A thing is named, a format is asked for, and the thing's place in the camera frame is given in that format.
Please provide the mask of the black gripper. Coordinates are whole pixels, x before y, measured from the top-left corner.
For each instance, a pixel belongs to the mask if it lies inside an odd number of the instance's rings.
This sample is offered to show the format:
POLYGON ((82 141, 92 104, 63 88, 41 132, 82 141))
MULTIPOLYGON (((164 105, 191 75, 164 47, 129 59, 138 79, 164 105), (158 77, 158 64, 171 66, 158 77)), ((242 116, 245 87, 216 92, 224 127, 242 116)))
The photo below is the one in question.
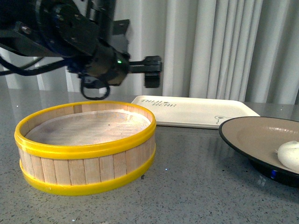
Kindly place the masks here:
POLYGON ((142 61, 129 59, 129 54, 99 44, 88 62, 88 87, 120 86, 128 73, 143 73, 147 88, 159 87, 162 72, 160 56, 147 56, 142 61))

